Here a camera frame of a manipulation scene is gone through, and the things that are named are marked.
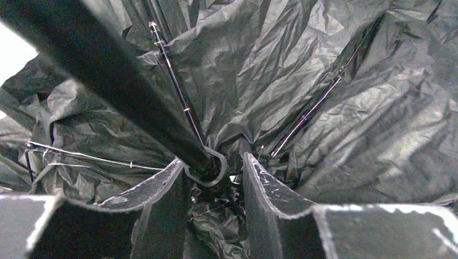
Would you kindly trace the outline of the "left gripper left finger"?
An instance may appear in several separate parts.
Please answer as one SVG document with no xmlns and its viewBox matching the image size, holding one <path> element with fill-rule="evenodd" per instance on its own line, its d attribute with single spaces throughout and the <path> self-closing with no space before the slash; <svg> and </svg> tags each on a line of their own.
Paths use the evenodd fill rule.
<svg viewBox="0 0 458 259">
<path fill-rule="evenodd" d="M 1 258 L 181 258 L 189 185 L 185 165 L 86 205 L 62 196 L 1 195 Z"/>
</svg>

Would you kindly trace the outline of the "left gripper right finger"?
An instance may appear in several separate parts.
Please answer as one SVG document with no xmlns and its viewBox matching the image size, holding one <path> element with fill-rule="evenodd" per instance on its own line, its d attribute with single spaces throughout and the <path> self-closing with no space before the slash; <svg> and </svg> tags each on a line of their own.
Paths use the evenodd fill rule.
<svg viewBox="0 0 458 259">
<path fill-rule="evenodd" d="M 423 204 L 313 202 L 244 158 L 252 258 L 457 258 L 457 217 Z"/>
</svg>

